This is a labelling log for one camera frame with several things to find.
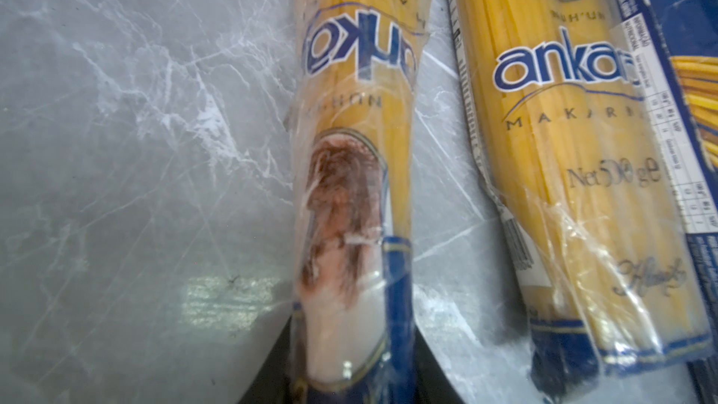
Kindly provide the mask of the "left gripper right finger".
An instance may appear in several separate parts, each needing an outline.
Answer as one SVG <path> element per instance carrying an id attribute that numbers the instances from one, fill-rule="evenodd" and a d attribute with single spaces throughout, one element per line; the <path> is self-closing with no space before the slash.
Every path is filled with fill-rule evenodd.
<path id="1" fill-rule="evenodd" d="M 418 328 L 415 329 L 413 364 L 416 376 L 415 404 L 464 403 Z"/>

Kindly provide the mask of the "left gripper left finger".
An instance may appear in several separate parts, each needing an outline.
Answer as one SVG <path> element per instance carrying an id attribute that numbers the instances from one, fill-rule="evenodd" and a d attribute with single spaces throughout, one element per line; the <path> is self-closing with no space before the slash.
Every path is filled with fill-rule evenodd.
<path id="1" fill-rule="evenodd" d="M 290 404 L 292 402 L 288 375 L 291 324 L 292 318 L 289 317 L 258 374 L 239 399 L 238 404 Z"/>

